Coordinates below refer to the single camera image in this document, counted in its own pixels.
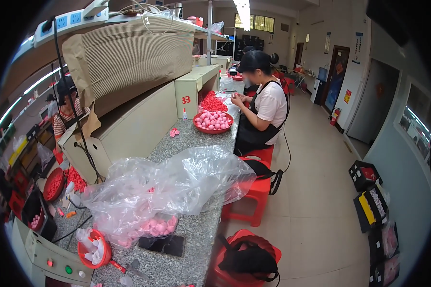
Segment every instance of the corrugated cardboard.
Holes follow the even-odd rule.
[[[160,34],[172,23],[170,29]],[[102,27],[70,37],[62,53],[77,87],[82,106],[96,101],[101,117],[115,107],[192,70],[195,29],[164,17]],[[95,120],[92,131],[98,128]]]

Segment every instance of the red and yellow sign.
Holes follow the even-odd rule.
[[[350,101],[350,97],[351,97],[351,91],[347,89],[345,97],[343,98],[343,100],[345,101],[345,103],[348,103]]]

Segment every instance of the blue container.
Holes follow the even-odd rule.
[[[319,74],[318,74],[318,80],[322,82],[327,81],[327,69],[326,68],[319,68]]]

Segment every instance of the red number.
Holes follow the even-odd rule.
[[[189,103],[189,102],[190,102],[190,97],[189,96],[182,97],[182,104],[186,104],[186,103]]]

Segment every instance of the door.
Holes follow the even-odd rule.
[[[302,53],[303,53],[303,43],[297,43],[297,51],[295,52],[294,69],[297,64],[300,65]]]
[[[342,46],[334,46],[332,54],[332,61],[330,62],[329,75],[327,76],[327,91],[324,95],[321,105],[331,113],[337,102],[338,95],[340,94],[341,85],[345,78],[346,66],[348,65],[348,58],[350,56],[350,48]]]
[[[348,136],[369,145],[375,141],[391,107],[398,79],[399,70],[372,59],[361,102],[346,133]]]

